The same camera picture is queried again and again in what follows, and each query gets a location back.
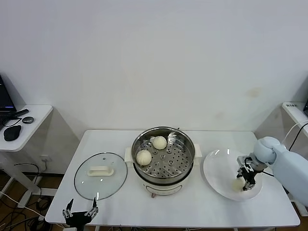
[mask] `steamed bun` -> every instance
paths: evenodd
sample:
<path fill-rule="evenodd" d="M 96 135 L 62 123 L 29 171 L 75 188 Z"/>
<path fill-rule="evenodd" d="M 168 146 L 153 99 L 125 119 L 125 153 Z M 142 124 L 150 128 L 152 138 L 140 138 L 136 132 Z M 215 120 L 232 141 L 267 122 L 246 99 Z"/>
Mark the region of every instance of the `steamed bun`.
<path fill-rule="evenodd" d="M 154 146 L 154 148 L 156 148 L 158 150 L 162 150 L 162 149 L 166 148 L 167 141 L 163 136 L 156 136 L 153 139 L 153 146 Z"/>
<path fill-rule="evenodd" d="M 245 179 L 243 177 L 239 177 L 232 181 L 232 189 L 236 193 L 242 192 L 244 185 L 245 185 Z"/>
<path fill-rule="evenodd" d="M 140 166 L 148 165 L 152 161 L 152 155 L 147 150 L 141 150 L 136 155 L 136 161 Z"/>

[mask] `white side table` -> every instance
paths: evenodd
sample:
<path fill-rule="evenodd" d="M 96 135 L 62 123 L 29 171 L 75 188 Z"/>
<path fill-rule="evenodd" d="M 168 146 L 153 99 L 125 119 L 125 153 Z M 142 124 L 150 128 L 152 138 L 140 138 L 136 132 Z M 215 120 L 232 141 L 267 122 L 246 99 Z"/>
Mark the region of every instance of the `white side table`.
<path fill-rule="evenodd" d="M 22 185 L 24 185 L 28 191 L 25 192 L 24 196 L 19 202 L 18 207 L 22 208 L 24 207 L 31 194 L 34 195 L 49 195 L 54 196 L 56 193 L 56 189 L 40 189 L 37 184 L 41 180 L 41 177 L 37 177 L 36 181 L 31 181 L 27 176 L 25 176 L 19 169 L 14 166 L 14 163 L 12 163 L 11 160 L 6 158 L 1 153 L 8 153 L 8 152 L 17 152 L 21 150 L 26 143 L 29 141 L 29 139 L 32 137 L 34 132 L 39 128 L 39 126 L 43 123 L 43 121 L 46 119 L 46 117 L 50 114 L 52 111 L 52 106 L 50 105 L 25 105 L 23 109 L 28 109 L 29 113 L 22 115 L 21 117 L 26 116 L 32 116 L 34 117 L 34 122 L 32 124 L 23 124 L 22 121 L 20 121 L 17 125 L 22 125 L 22 129 L 20 132 L 19 137 L 14 141 L 5 141 L 3 138 L 3 133 L 6 129 L 6 127 L 3 127 L 0 130 L 0 165 L 1 168 L 9 175 L 11 176 L 10 180 L 7 182 L 7 184 L 2 189 L 2 192 L 5 193 L 5 191 L 8 189 L 9 185 L 12 183 L 13 180 L 17 180 Z"/>

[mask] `mouse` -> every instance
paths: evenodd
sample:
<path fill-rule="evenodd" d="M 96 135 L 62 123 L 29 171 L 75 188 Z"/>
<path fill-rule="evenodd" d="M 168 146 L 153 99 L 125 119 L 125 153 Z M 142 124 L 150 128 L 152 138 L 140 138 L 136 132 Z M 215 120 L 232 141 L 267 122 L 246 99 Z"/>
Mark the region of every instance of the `mouse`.
<path fill-rule="evenodd" d="M 32 116 L 26 116 L 25 118 L 23 118 L 22 122 L 24 124 L 32 124 L 34 121 L 34 118 Z"/>
<path fill-rule="evenodd" d="M 7 129 L 4 130 L 4 139 L 6 141 L 14 141 L 19 137 L 20 134 L 20 130 L 21 130 L 21 126 L 20 125 L 16 125 L 16 126 L 12 126 L 9 127 Z"/>

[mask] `laptop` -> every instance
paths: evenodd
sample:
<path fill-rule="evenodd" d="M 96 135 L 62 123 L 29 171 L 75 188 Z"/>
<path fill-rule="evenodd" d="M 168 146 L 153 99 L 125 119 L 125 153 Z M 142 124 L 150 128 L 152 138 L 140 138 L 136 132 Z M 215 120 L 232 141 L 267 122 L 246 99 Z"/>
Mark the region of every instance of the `laptop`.
<path fill-rule="evenodd" d="M 8 115 L 14 112 L 16 112 L 16 108 L 0 76 L 0 129 L 4 127 L 3 124 Z"/>

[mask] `glass lid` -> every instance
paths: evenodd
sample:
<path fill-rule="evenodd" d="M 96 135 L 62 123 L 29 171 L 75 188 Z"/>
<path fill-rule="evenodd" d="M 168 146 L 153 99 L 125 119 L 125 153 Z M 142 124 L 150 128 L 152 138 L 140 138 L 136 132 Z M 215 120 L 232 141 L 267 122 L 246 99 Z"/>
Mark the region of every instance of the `glass lid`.
<path fill-rule="evenodd" d="M 101 200 L 115 194 L 126 176 L 127 166 L 122 157 L 114 153 L 99 153 L 80 165 L 74 185 L 80 196 Z"/>

